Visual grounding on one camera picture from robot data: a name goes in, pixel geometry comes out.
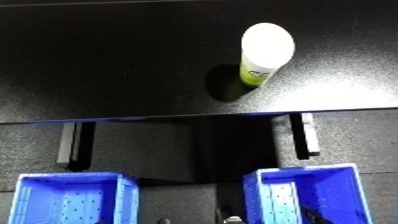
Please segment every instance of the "blue bin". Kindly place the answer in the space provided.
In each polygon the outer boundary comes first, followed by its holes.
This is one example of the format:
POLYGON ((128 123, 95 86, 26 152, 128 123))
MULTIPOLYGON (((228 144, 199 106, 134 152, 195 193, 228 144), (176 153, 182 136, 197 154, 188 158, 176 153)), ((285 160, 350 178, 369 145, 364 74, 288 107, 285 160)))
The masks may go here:
POLYGON ((371 224, 355 164, 261 169, 244 177, 249 224, 311 224, 300 206, 334 224, 371 224))
POLYGON ((120 173, 21 174, 9 224, 136 224, 138 186, 120 173))

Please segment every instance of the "cup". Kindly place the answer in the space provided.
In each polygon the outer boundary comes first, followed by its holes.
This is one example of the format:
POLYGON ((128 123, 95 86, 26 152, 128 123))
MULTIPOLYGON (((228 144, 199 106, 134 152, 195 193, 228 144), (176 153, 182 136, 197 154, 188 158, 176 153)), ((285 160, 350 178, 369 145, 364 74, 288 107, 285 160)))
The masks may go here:
POLYGON ((294 50, 292 36, 282 27, 272 23, 251 26, 242 37, 242 82, 252 88, 263 85, 290 61, 294 50))

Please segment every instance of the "black metal bracket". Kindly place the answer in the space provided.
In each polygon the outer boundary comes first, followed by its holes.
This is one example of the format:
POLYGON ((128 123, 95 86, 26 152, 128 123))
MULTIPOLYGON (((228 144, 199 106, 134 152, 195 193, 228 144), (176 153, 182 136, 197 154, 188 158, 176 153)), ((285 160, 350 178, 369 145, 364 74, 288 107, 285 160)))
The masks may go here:
POLYGON ((91 166, 95 122, 65 123, 57 164, 70 171, 88 170, 91 166))
POLYGON ((293 140, 298 159, 309 159, 319 156, 319 142, 311 113, 290 114, 293 140))

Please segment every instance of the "black table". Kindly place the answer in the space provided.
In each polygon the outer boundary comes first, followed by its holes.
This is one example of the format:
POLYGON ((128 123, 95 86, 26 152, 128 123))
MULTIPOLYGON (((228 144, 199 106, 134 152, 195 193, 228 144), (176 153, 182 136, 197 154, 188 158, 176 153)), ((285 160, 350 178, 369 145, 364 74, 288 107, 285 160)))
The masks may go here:
POLYGON ((397 11, 393 0, 4 5, 0 122, 396 108, 397 11), (297 50, 250 91, 240 38, 259 22, 286 28, 297 50))

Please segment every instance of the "black surface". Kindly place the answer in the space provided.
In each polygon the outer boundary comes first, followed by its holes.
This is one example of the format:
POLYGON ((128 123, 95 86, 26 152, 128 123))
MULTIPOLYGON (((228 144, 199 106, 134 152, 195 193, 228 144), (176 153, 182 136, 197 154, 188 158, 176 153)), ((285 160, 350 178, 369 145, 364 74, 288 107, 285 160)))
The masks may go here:
POLYGON ((397 107, 397 10, 393 0, 3 7, 0 122, 397 107), (240 37, 258 22, 291 32, 293 60, 250 92, 220 82, 214 72, 238 68, 240 37))
POLYGON ((280 166, 355 163, 363 173, 398 172, 395 110, 315 113, 321 153, 301 161, 296 157, 289 119, 281 120, 286 123, 280 121, 275 130, 280 166))
MULTIPOLYGON (((385 110, 314 114, 321 156, 308 161, 296 158, 287 116, 271 120, 252 116, 100 123, 94 157, 98 159, 96 165, 100 170, 179 182, 216 182, 238 178, 239 172, 245 169, 271 164, 275 155, 268 151, 267 144, 273 142, 277 165, 282 167, 355 162, 361 172, 374 223, 391 224, 395 223, 398 209, 395 159, 398 150, 394 143, 398 136, 397 116, 397 111, 385 110), (276 135, 274 141, 269 140, 270 127, 276 135), (203 157, 196 157, 197 149, 193 146, 199 147, 203 157), (215 156, 228 149, 232 152, 230 157, 215 156), (105 163, 107 158, 112 160, 112 156, 123 160, 119 160, 119 164, 105 163), (173 156, 183 159, 176 163, 161 162, 173 156), (204 175, 196 175, 192 165, 194 168, 200 165, 204 175), (225 165, 236 165, 238 169, 231 169, 231 174, 225 176, 227 179, 222 179, 222 175, 228 174, 221 169, 225 165)), ((62 171, 55 166, 61 131, 59 124, 1 125, 0 191, 14 190, 19 173, 62 171)), ((155 224, 162 217, 169 218, 172 224, 214 224, 215 209, 222 205, 230 205, 236 214, 244 217, 238 181, 181 186, 160 186, 164 182, 159 182, 157 185, 142 188, 139 217, 142 224, 155 224)), ((11 200, 12 193, 0 193, 0 224, 6 223, 11 200)))
POLYGON ((14 190, 21 173, 62 172, 61 131, 60 124, 0 125, 0 191, 14 190))
POLYGON ((100 123, 90 170, 183 183, 235 182, 255 169, 278 167, 272 134, 265 116, 100 123))

